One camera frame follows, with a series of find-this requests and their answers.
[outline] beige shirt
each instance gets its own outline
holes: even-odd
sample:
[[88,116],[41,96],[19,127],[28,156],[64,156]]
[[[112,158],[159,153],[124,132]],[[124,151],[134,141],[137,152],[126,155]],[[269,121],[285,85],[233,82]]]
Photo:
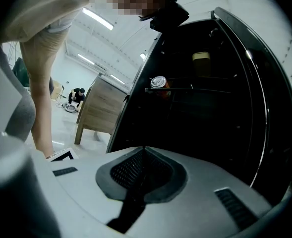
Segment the beige shirt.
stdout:
[[25,42],[48,27],[55,32],[69,27],[89,0],[16,0],[0,28],[0,44]]

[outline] black shirt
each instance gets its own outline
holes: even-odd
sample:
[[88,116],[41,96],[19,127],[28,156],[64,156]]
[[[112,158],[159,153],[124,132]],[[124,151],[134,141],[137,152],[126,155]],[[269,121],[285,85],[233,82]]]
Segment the black shirt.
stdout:
[[75,97],[76,97],[75,102],[80,103],[81,101],[84,101],[84,99],[85,99],[85,94],[83,94],[82,96],[80,96],[80,95],[78,94],[78,92],[80,91],[80,88],[75,88],[75,89],[73,89],[73,91],[75,92]]

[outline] glossy tiled floor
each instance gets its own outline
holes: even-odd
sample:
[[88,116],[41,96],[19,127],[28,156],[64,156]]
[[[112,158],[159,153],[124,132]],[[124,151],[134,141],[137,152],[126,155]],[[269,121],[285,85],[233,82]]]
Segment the glossy tiled floor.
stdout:
[[[77,130],[78,113],[69,113],[58,107],[58,102],[52,100],[52,143],[54,151],[71,147],[79,158],[96,154],[105,154],[110,135],[92,130],[83,130],[80,145],[74,144]],[[25,144],[34,149],[34,143],[29,134]]]

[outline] can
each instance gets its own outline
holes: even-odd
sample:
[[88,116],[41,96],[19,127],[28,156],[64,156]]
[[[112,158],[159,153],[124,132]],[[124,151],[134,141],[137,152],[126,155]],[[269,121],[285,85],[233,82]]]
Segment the can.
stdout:
[[[166,80],[165,77],[163,76],[157,76],[155,78],[153,78],[150,82],[151,88],[170,88],[169,84]],[[171,92],[170,91],[158,91],[156,92],[156,94],[160,97],[162,97],[163,99],[168,99],[170,97]]]

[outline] person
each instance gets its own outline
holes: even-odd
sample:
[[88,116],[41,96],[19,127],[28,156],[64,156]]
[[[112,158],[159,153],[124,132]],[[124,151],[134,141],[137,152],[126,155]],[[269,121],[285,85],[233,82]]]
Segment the person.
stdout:
[[[46,157],[53,154],[49,79],[57,52],[78,12],[90,0],[16,0],[0,26],[0,67],[22,99],[6,128],[25,141],[29,131],[35,146]],[[165,7],[165,0],[108,0],[124,14],[142,17]],[[31,98],[14,77],[1,44],[20,43],[29,75]]]
[[85,99],[84,93],[85,93],[84,88],[75,88],[75,89],[72,89],[70,94],[68,95],[68,103],[69,104],[72,104],[72,101],[78,103],[76,106],[76,109],[75,109],[76,112],[79,112],[81,109],[81,106],[82,106],[83,101]]

